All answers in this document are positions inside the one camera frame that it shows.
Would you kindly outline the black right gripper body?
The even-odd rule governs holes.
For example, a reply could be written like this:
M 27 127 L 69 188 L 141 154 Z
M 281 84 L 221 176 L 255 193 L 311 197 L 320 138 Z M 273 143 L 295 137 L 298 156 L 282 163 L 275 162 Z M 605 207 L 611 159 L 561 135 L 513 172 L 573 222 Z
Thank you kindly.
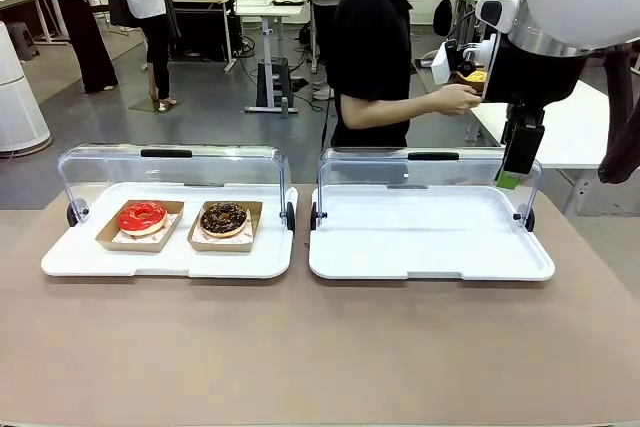
M 500 41 L 494 49 L 483 100 L 544 108 L 573 93 L 587 57 L 549 57 Z

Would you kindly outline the person's right hand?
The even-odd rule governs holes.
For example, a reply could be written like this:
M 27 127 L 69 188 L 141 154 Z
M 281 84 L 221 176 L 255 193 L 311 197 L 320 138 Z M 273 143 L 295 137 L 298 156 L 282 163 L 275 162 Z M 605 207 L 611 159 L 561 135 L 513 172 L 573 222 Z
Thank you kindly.
M 446 85 L 436 95 L 439 112 L 446 116 L 463 115 L 482 102 L 481 96 L 472 87 L 462 84 Z

